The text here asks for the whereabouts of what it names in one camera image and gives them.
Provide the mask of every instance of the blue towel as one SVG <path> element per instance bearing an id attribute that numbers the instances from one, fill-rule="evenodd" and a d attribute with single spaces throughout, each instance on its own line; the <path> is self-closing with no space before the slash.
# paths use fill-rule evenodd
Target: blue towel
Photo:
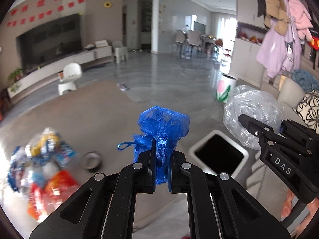
<path id="1" fill-rule="evenodd" d="M 319 91 L 319 82 L 308 71 L 295 70 L 291 76 L 291 79 L 299 84 L 306 93 L 311 92 L 312 90 Z"/>

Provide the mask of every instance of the tv cabinet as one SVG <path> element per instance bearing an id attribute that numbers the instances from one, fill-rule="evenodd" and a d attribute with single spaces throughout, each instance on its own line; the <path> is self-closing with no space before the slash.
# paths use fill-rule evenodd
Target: tv cabinet
<path id="1" fill-rule="evenodd" d="M 113 62 L 112 47 L 107 46 L 80 52 L 50 63 L 16 82 L 14 85 L 18 85 L 19 87 L 14 92 L 11 91 L 12 86 L 10 86 L 8 88 L 9 97 L 12 103 L 15 104 L 30 93 L 58 80 L 59 77 L 57 73 L 63 71 L 63 68 L 67 64 L 75 62 L 82 65 L 89 62 L 94 63 L 94 61 L 98 59 L 106 59 L 103 61 L 105 63 Z"/>

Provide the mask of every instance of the doorway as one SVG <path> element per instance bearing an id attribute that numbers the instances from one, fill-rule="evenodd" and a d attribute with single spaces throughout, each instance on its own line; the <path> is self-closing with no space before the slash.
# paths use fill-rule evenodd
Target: doorway
<path id="1" fill-rule="evenodd" d="M 151 49 L 152 31 L 152 0 L 139 0 L 139 43 L 142 50 Z"/>

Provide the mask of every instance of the red heart decoration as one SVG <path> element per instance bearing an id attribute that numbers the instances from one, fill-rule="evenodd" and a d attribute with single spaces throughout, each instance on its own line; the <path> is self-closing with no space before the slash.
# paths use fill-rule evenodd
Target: red heart decoration
<path id="1" fill-rule="evenodd" d="M 13 9 L 12 12 L 11 12 L 11 15 L 15 15 L 15 13 L 17 12 L 17 9 Z"/>

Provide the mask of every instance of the potted plant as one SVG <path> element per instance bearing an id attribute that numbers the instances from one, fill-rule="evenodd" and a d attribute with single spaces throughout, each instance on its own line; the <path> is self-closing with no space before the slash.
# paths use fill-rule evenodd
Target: potted plant
<path id="1" fill-rule="evenodd" d="M 23 70 L 22 68 L 17 68 L 12 73 L 10 73 L 8 77 L 8 81 L 11 84 L 14 84 L 15 82 L 19 81 L 23 77 Z"/>

